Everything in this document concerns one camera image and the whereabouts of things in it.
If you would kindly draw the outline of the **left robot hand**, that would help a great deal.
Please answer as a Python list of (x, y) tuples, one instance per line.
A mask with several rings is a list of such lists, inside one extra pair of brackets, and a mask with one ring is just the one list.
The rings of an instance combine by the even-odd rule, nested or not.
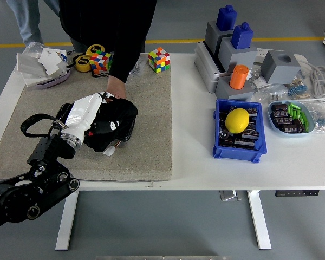
[(111, 93), (99, 92), (76, 100), (66, 119), (67, 128), (62, 130), (62, 134), (74, 136), (79, 140), (83, 139), (85, 131), (90, 129), (103, 100), (113, 97)]

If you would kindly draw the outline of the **person's left hand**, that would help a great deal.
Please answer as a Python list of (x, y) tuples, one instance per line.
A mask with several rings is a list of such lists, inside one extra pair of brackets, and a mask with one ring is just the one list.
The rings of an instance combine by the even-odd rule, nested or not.
[(109, 76), (106, 92), (111, 93), (117, 99), (125, 99), (126, 98), (125, 83), (114, 76)]

